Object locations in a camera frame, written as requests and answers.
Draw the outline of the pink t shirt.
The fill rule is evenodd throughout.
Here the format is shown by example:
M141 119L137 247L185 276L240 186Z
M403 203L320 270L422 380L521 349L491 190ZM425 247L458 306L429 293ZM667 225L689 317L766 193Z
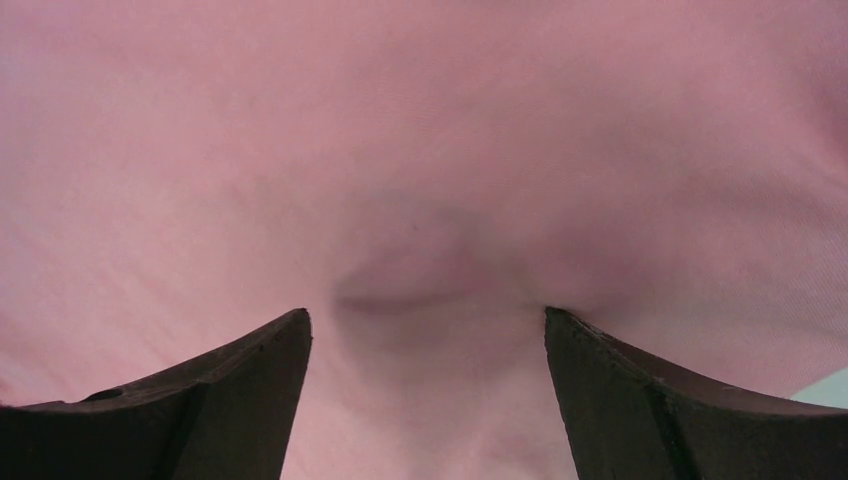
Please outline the pink t shirt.
M1 399L313 318L288 479L570 479L547 306L847 367L843 1L5 1Z

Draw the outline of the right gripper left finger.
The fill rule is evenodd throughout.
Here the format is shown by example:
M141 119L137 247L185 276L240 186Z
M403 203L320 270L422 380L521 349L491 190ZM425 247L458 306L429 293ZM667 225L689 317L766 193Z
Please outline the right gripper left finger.
M1 410L5 479L267 479L282 472L312 345L292 310L82 401Z

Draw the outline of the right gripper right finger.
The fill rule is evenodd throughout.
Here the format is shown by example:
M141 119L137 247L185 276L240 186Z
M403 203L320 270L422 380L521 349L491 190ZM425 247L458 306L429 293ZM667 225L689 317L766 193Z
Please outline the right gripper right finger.
M732 386L547 308L544 342L582 480L847 475L847 413Z

